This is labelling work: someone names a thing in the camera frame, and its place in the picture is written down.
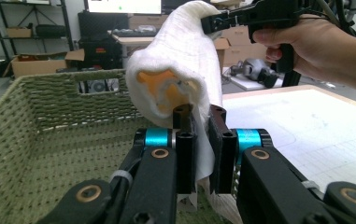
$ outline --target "black handle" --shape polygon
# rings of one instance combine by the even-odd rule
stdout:
[[[277,72],[288,73],[293,70],[294,49],[290,44],[281,44],[282,58],[277,61]]]

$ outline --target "person's arm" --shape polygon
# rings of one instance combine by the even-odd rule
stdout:
[[[356,37],[316,16],[302,18],[314,19],[302,19],[288,29],[263,29],[253,34],[256,42],[268,47],[267,60],[280,59],[279,45],[291,44],[296,72],[356,89]]]

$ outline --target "desk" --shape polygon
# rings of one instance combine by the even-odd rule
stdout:
[[[121,44],[122,49],[122,67],[126,68],[128,62],[128,47],[146,47],[153,41],[154,37],[118,37],[111,35]]]
[[[308,179],[356,184],[356,102],[313,86],[223,95],[229,128],[264,128]]]

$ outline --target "floor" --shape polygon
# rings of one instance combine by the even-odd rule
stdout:
[[[345,96],[349,99],[356,101],[356,90],[354,90],[352,88],[338,85],[338,84],[321,83],[321,82],[312,80],[307,77],[302,77],[300,79],[300,85],[308,85],[308,84],[318,86],[318,87],[323,88],[327,91],[337,93],[339,95]],[[9,77],[0,77],[0,97],[5,93],[5,91],[9,85],[10,85]],[[225,84],[222,85],[223,94],[236,93],[236,92],[242,92],[242,91],[244,91],[244,90],[229,81],[227,81]]]

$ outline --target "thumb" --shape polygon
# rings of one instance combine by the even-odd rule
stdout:
[[[253,33],[253,39],[259,44],[273,46],[278,44],[291,44],[294,40],[291,29],[263,29]]]

